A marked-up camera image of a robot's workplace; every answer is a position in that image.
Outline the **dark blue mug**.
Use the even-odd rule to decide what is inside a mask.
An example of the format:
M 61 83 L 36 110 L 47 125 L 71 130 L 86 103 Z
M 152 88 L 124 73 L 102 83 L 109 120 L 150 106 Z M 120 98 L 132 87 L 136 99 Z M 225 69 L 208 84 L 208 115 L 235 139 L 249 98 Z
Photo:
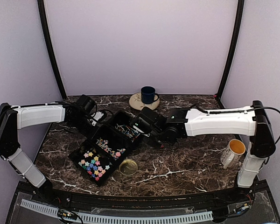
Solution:
M 144 86 L 141 88 L 141 101 L 144 104 L 152 104 L 159 99 L 159 94 L 155 92 L 155 88 L 151 86 Z

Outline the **left black frame post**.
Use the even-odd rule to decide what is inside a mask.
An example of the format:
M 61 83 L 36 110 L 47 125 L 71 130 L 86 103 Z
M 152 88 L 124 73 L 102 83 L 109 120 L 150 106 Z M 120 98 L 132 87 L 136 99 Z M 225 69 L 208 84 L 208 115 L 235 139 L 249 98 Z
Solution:
M 45 40 L 46 49 L 47 49 L 47 53 L 49 56 L 51 68 L 53 70 L 53 74 L 55 77 L 55 81 L 56 81 L 56 84 L 57 84 L 57 87 L 58 87 L 58 90 L 59 90 L 59 93 L 60 93 L 62 99 L 66 99 L 67 94 L 66 94 L 63 82 L 62 82 L 61 74 L 60 74 L 60 71 L 58 68 L 58 64 L 57 64 L 55 52 L 53 49 L 51 36 L 50 36 L 49 24 L 48 24 L 47 15 L 46 15 L 46 9 L 45 9 L 45 1 L 38 0 L 37 5 L 38 5 L 41 26 L 42 26 L 43 37 Z

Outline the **white mug yellow inside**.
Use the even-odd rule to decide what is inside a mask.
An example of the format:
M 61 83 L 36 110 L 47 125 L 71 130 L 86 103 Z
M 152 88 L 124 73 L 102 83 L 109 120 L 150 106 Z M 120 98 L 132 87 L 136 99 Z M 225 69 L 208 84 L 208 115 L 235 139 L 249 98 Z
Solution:
M 223 169 L 230 168 L 236 164 L 245 152 L 246 147 L 242 141 L 237 139 L 230 140 L 220 157 Z

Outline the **beige ceramic plate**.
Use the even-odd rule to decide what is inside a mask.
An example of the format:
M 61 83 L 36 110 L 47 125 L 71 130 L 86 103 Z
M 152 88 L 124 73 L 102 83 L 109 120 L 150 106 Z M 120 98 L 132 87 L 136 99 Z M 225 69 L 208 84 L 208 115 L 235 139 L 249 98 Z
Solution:
M 159 106 L 159 104 L 160 104 L 160 99 L 159 99 L 159 97 L 157 95 L 155 95 L 154 99 L 155 99 L 155 101 L 152 104 L 144 104 L 141 101 L 141 93 L 138 92 L 138 93 L 133 94 L 130 97 L 129 105 L 133 109 L 138 110 L 138 111 L 141 111 L 144 107 L 148 107 L 151 110 L 155 110 Z

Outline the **right black frame post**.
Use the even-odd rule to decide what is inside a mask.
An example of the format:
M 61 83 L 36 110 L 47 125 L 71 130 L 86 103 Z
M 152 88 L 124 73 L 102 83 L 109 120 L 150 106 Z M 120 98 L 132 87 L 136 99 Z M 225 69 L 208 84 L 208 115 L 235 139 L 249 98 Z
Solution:
M 227 84 L 228 76 L 229 76 L 229 73 L 230 73 L 230 70 L 231 70 L 231 65 L 232 65 L 232 62 L 233 62 L 233 58 L 234 58 L 235 51 L 236 51 L 236 46 L 237 46 L 237 43 L 238 43 L 238 36 L 239 36 L 241 22 L 242 22 L 244 5 L 245 5 L 244 0 L 238 0 L 235 22 L 234 22 L 233 32 L 232 32 L 232 36 L 231 36 L 231 43 L 230 43 L 228 55 L 227 55 L 227 58 L 226 58 L 226 63 L 225 63 L 224 71 L 223 71 L 223 74 L 222 74 L 222 78 L 221 78 L 219 88 L 218 88 L 217 93 L 216 93 L 217 101 L 220 101 L 221 98 L 222 98 L 222 95 L 224 93 L 224 89 L 225 89 L 226 84 Z

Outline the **gold jar lid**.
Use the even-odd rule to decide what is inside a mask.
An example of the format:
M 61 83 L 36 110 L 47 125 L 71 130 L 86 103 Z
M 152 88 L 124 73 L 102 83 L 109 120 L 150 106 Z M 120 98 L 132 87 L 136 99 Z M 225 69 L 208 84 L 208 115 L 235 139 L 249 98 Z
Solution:
M 125 176 L 134 175 L 138 170 L 138 164 L 132 159 L 125 159 L 119 166 L 119 172 Z

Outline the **black frame post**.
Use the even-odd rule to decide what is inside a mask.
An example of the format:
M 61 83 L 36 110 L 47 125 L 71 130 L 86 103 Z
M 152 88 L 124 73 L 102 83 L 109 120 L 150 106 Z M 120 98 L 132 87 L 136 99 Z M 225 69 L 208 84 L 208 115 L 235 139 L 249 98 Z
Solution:
M 224 71 L 223 71 L 223 74 L 222 74 L 222 78 L 221 78 L 219 88 L 218 88 L 217 93 L 216 93 L 217 101 L 220 101 L 221 98 L 222 98 L 222 95 L 224 93 L 224 89 L 225 89 L 226 84 L 227 84 L 228 76 L 229 76 L 229 73 L 230 73 L 230 70 L 231 70 L 231 65 L 232 65 L 232 62 L 233 62 L 233 58 L 234 58 L 235 51 L 236 51 L 236 46 L 237 46 L 237 43 L 238 43 L 238 36 L 239 36 L 241 22 L 242 22 L 244 5 L 245 5 L 244 0 L 238 0 L 235 22 L 234 22 L 233 32 L 232 32 L 232 36 L 231 36 L 231 43 L 230 43 L 228 55 L 227 55 L 227 58 L 226 58 L 226 63 L 225 63 Z
M 60 74 L 60 71 L 58 68 L 58 64 L 57 64 L 55 52 L 53 49 L 51 36 L 50 36 L 49 24 L 48 24 L 47 15 L 46 15 L 46 9 L 45 9 L 45 1 L 38 0 L 37 5 L 38 5 L 41 26 L 42 26 L 43 37 L 45 40 L 46 49 L 47 49 L 47 53 L 49 56 L 51 68 L 53 70 L 53 74 L 55 77 L 55 81 L 56 81 L 56 84 L 57 84 L 57 87 L 58 87 L 58 90 L 59 90 L 59 93 L 60 93 L 62 99 L 66 99 L 67 94 L 66 94 L 63 82 L 62 82 L 61 74 Z

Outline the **black three-compartment candy tray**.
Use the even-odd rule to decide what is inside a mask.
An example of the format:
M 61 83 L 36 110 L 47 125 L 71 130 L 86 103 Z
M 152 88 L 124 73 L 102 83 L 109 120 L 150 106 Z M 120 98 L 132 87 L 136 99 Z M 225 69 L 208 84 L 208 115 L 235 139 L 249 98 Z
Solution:
M 132 128 L 131 122 L 127 112 L 116 112 L 69 155 L 77 168 L 98 186 L 103 185 L 140 144 L 143 136 Z

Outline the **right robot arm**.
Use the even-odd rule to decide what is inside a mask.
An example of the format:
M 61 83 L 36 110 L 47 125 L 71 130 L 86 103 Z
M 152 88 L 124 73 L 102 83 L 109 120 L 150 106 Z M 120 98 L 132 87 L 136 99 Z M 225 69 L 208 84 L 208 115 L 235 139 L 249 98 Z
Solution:
M 250 138 L 248 152 L 237 176 L 237 186 L 229 199 L 238 203 L 247 194 L 265 160 L 276 151 L 279 141 L 273 136 L 271 122 L 262 102 L 233 109 L 203 110 L 196 105 L 172 110 L 164 117 L 144 107 L 132 122 L 134 129 L 156 141 L 175 144 L 180 138 L 208 134 L 237 134 Z

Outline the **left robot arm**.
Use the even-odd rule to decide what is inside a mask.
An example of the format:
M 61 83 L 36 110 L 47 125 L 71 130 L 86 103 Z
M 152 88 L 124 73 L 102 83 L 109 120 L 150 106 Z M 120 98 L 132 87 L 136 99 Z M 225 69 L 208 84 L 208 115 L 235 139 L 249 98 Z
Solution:
M 15 171 L 38 190 L 38 196 L 46 203 L 56 200 L 56 192 L 50 181 L 36 167 L 20 143 L 21 132 L 34 131 L 51 124 L 67 123 L 82 135 L 89 137 L 103 121 L 105 112 L 96 102 L 82 95 L 75 102 L 55 101 L 34 105 L 0 105 L 0 158 L 7 161 Z

